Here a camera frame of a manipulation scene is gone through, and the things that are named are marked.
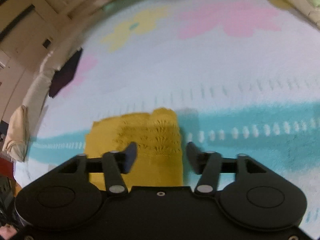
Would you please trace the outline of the person's left hand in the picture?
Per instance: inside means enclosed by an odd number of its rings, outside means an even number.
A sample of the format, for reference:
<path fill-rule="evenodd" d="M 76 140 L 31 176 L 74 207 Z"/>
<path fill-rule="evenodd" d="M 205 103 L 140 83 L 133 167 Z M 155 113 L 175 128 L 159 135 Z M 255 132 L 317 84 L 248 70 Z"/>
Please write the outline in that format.
<path fill-rule="evenodd" d="M 17 229 L 12 225 L 6 224 L 5 226 L 0 227 L 0 237 L 3 240 L 11 239 L 17 234 Z"/>

